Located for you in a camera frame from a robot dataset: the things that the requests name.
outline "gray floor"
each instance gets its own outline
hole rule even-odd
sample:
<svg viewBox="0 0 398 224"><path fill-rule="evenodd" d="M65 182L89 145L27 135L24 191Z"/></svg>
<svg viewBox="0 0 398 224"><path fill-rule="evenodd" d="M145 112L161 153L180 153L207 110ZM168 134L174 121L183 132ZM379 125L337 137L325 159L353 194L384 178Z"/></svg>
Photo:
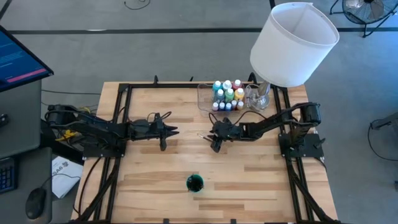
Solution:
<svg viewBox="0 0 398 224"><path fill-rule="evenodd" d="M332 0L315 1L337 27L359 27L328 15ZM140 11L123 1L13 0L1 20L10 30L259 27L270 11L265 0L152 0ZM393 16L384 27L398 27ZM258 34L18 35L55 76L43 88L100 92L105 81L245 79ZM340 33L340 42L306 82L310 100L321 103L319 133L339 219L394 223L398 217L398 162L376 157L366 138L369 122L398 111L398 32ZM44 103L93 105L97 96L44 93ZM390 127L371 133L375 149L398 159ZM53 204L53 222L70 218L76 191Z"/></svg>

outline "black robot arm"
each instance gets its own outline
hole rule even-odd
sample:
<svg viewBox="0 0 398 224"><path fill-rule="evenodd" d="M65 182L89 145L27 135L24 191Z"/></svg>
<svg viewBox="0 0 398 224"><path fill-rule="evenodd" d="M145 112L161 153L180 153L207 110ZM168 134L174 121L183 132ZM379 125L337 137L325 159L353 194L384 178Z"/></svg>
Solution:
<svg viewBox="0 0 398 224"><path fill-rule="evenodd" d="M167 147L166 138L178 134L178 131L174 131L177 127L167 126L163 122L171 112L163 117L159 113L154 114L152 122L137 119L125 123L112 123L73 106L50 105L45 120L51 128L70 129L81 133L88 148L105 147L110 152L117 152L121 144L127 140L160 139L160 149L164 151Z"/></svg>
<svg viewBox="0 0 398 224"><path fill-rule="evenodd" d="M300 121L290 117L293 110L300 109ZM219 152L223 141L255 141L262 135L280 125L292 124L295 128L290 130L293 145L301 144L304 136L312 127L321 123L318 103L299 103L293 107L282 110L280 113L263 119L258 123L233 124L228 118L216 121L208 137L212 140L211 148Z"/></svg>

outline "small bottle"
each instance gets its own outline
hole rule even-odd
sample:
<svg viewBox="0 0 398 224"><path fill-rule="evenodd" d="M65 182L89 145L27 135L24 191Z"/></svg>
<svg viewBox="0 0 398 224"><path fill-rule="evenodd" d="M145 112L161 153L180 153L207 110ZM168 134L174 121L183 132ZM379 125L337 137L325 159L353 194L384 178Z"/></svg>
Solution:
<svg viewBox="0 0 398 224"><path fill-rule="evenodd" d="M239 102L238 102L238 105L236 106L236 108L237 108L238 110L241 110L241 109L243 109L243 106L244 106L243 101L239 101Z"/></svg>
<svg viewBox="0 0 398 224"><path fill-rule="evenodd" d="M231 105L232 105L232 110L236 109L236 105L238 104L238 102L236 100L231 101Z"/></svg>
<svg viewBox="0 0 398 224"><path fill-rule="evenodd" d="M234 100L236 100L236 101L243 101L243 98L244 98L244 91L243 91L242 88L238 88L238 89L235 91Z"/></svg>
<svg viewBox="0 0 398 224"><path fill-rule="evenodd" d="M223 90L226 91L226 90L229 89L229 88L232 88L232 83L231 83L231 81L226 80L226 81L223 83Z"/></svg>
<svg viewBox="0 0 398 224"><path fill-rule="evenodd" d="M232 89L235 91L238 88L243 88L243 84L240 80L235 80L235 82L232 84Z"/></svg>
<svg viewBox="0 0 398 224"><path fill-rule="evenodd" d="M217 94L214 96L214 102L221 103L222 101L224 101L224 91L218 90Z"/></svg>
<svg viewBox="0 0 398 224"><path fill-rule="evenodd" d="M224 110L225 109L225 103L223 103L223 102L221 102L221 103L219 103L219 105L218 105L218 110Z"/></svg>
<svg viewBox="0 0 398 224"><path fill-rule="evenodd" d="M230 103L234 100L234 91L232 89L227 89L225 92L225 103Z"/></svg>
<svg viewBox="0 0 398 224"><path fill-rule="evenodd" d="M232 110L232 105L231 103L225 104L225 111L231 111Z"/></svg>
<svg viewBox="0 0 398 224"><path fill-rule="evenodd" d="M220 81L215 81L214 84L213 84L213 95L216 95L217 91L222 89L222 88L223 88L223 86L221 85L221 82Z"/></svg>
<svg viewBox="0 0 398 224"><path fill-rule="evenodd" d="M213 103L213 111L218 111L218 103Z"/></svg>

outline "computer mouse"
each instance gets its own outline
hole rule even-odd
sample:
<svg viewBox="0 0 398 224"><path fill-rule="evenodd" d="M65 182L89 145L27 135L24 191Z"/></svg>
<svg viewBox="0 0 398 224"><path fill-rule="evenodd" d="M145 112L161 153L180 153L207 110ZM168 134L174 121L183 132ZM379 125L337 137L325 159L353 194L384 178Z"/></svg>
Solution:
<svg viewBox="0 0 398 224"><path fill-rule="evenodd" d="M38 218L44 210L46 191L39 187L34 189L28 196L25 204L26 216L33 220Z"/></svg>

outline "keyboard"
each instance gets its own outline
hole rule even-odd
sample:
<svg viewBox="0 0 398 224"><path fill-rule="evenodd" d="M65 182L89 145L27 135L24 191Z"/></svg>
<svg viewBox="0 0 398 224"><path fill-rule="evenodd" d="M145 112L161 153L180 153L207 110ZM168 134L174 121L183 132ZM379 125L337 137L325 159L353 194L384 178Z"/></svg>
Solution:
<svg viewBox="0 0 398 224"><path fill-rule="evenodd" d="M13 158L0 160L0 194L17 188L16 162Z"/></svg>

